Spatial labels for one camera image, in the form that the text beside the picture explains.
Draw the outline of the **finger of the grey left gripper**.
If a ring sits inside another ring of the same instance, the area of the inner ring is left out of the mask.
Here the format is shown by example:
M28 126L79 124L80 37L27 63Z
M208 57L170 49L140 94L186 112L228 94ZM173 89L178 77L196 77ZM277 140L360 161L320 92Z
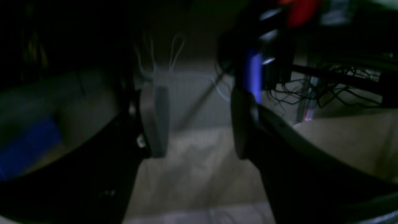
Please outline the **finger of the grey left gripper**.
M147 85L65 156L1 182L1 216L23 224L121 224L141 162L167 153L170 94Z

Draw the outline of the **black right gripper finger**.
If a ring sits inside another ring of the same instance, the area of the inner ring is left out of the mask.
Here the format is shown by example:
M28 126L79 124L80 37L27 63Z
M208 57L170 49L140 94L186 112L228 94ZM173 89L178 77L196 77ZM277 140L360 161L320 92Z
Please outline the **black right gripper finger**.
M396 224L397 185L333 158L244 88L231 95L237 156L260 171L278 224Z

